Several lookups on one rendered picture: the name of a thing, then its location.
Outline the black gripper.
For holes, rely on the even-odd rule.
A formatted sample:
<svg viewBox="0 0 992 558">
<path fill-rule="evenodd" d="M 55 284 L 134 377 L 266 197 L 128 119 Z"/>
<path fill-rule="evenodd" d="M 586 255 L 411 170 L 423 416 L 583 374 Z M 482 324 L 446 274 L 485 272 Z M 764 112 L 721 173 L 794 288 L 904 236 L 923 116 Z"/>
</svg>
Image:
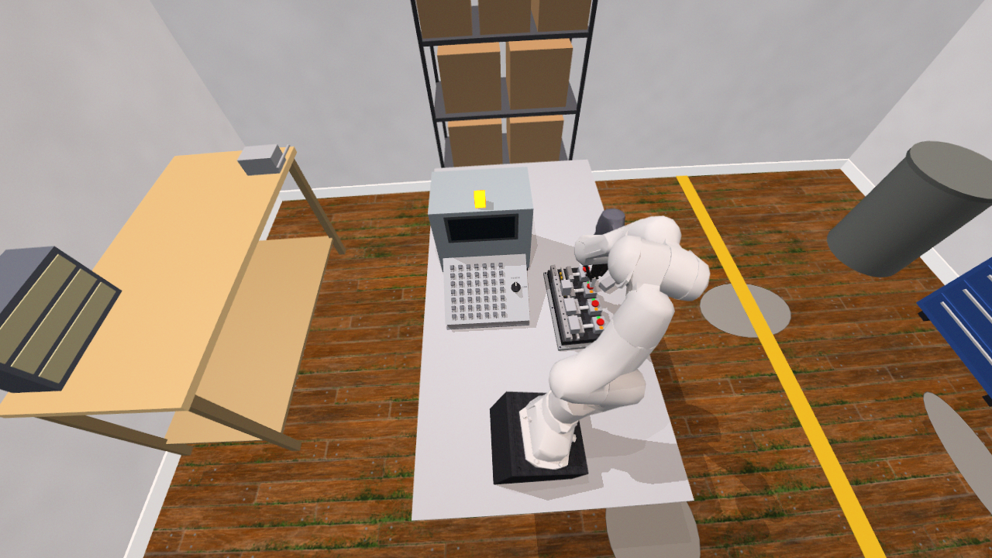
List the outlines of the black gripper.
<svg viewBox="0 0 992 558">
<path fill-rule="evenodd" d="M 586 275 L 588 277 L 591 277 L 591 279 L 588 282 L 589 285 L 591 286 L 591 288 L 594 287 L 594 284 L 595 284 L 595 282 L 596 282 L 596 280 L 598 279 L 599 276 L 602 277 L 603 275 L 605 275 L 605 273 L 608 270 L 608 265 L 607 264 L 599 264 L 599 265 L 598 264 L 595 264 L 595 265 L 592 265 L 591 270 L 589 270 L 589 267 L 588 267 L 589 265 L 584 266 L 585 269 L 586 269 L 586 271 L 587 271 L 586 272 Z M 596 272 L 596 270 L 598 270 L 598 272 Z"/>
</svg>

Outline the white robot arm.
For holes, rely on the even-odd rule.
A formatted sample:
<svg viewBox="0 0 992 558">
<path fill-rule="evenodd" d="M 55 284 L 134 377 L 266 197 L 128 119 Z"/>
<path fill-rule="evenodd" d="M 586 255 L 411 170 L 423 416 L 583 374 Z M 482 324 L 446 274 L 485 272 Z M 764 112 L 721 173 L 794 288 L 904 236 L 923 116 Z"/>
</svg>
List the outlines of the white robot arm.
<svg viewBox="0 0 992 558">
<path fill-rule="evenodd" d="M 625 213 L 616 208 L 601 213 L 593 236 L 578 238 L 575 259 L 584 266 L 608 264 L 615 286 L 626 286 L 626 295 L 598 340 L 557 361 L 549 372 L 549 392 L 518 411 L 525 460 L 535 467 L 566 467 L 578 420 L 644 397 L 646 382 L 638 368 L 672 321 L 669 297 L 693 301 L 708 288 L 708 265 L 683 250 L 680 238 L 673 219 L 651 216 L 625 226 Z"/>
</svg>

